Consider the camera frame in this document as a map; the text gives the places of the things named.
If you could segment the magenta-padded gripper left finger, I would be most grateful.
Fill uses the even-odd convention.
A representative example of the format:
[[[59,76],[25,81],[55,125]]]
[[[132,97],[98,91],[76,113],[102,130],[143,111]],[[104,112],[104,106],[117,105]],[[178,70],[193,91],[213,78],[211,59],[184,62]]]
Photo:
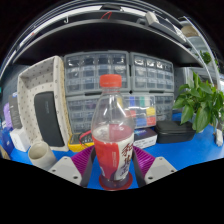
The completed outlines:
[[[87,187],[95,156],[95,147],[90,146],[72,157],[62,157],[49,172],[76,185]]]

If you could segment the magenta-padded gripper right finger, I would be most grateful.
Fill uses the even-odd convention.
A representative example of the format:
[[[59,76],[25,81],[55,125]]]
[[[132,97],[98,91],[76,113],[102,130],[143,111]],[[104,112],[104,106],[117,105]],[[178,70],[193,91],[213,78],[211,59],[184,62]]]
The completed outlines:
[[[154,157],[138,147],[133,147],[132,160],[139,187],[153,183],[176,172],[176,168],[164,157]]]

